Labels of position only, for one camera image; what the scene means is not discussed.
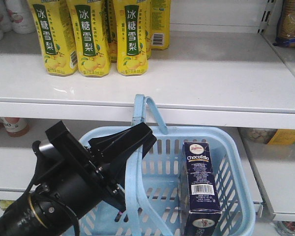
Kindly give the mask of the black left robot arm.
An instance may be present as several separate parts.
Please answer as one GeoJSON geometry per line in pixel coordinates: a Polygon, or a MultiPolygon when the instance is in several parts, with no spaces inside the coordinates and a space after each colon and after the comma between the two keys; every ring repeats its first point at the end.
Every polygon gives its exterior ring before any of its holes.
{"type": "Polygon", "coordinates": [[[32,145],[37,162],[25,192],[0,217],[0,236],[59,236],[74,228],[100,202],[125,212],[125,168],[138,148],[156,142],[143,122],[82,145],[59,121],[46,131],[48,141],[32,145]]]}

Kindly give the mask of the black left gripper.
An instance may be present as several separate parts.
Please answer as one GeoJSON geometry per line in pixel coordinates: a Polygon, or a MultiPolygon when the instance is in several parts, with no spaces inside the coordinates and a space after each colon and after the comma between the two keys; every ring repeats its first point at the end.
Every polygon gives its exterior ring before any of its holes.
{"type": "Polygon", "coordinates": [[[139,147],[146,154],[156,142],[153,131],[143,122],[121,132],[88,141],[90,152],[70,133],[62,121],[46,131],[48,141],[64,157],[66,163],[105,202],[125,212],[125,194],[118,183],[105,179],[123,179],[127,159],[139,147]]]}

